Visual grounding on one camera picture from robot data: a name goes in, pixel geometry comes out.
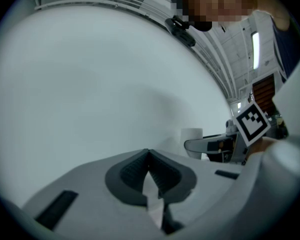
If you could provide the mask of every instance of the ceiling light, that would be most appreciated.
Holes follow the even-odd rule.
[[[258,32],[254,32],[251,36],[252,36],[252,45],[253,45],[253,69],[255,70],[259,67],[260,38]]]

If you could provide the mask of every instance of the black slot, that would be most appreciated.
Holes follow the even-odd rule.
[[[229,172],[229,171],[225,171],[225,170],[216,170],[215,174],[229,178],[229,179],[233,179],[233,180],[236,180],[240,175],[239,173]]]
[[[74,191],[64,190],[35,220],[53,230],[77,196]]]

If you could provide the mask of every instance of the white wall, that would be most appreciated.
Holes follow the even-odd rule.
[[[148,21],[88,6],[35,13],[0,49],[0,194],[22,206],[80,164],[176,153],[181,128],[224,133],[230,117],[202,64]]]

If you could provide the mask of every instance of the ceiling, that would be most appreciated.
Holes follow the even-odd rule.
[[[53,7],[85,5],[107,6],[142,16],[165,28],[164,21],[174,15],[170,0],[34,0],[36,11]],[[196,39],[192,48],[213,76],[229,103],[248,98],[252,83],[278,70],[274,55],[274,33],[271,17],[256,11],[249,18],[209,32],[188,30]],[[259,32],[259,67],[253,70],[251,34]]]

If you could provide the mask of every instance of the black strip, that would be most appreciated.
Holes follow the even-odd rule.
[[[229,178],[229,179],[233,179],[233,180],[236,180],[240,175],[239,173],[229,172],[229,171],[225,171],[225,170],[216,170],[215,174]]]
[[[77,196],[76,192],[63,191],[35,220],[47,229],[53,230]]]
[[[221,134],[204,136],[202,139],[213,138],[213,137],[218,137],[218,136],[221,136]]]

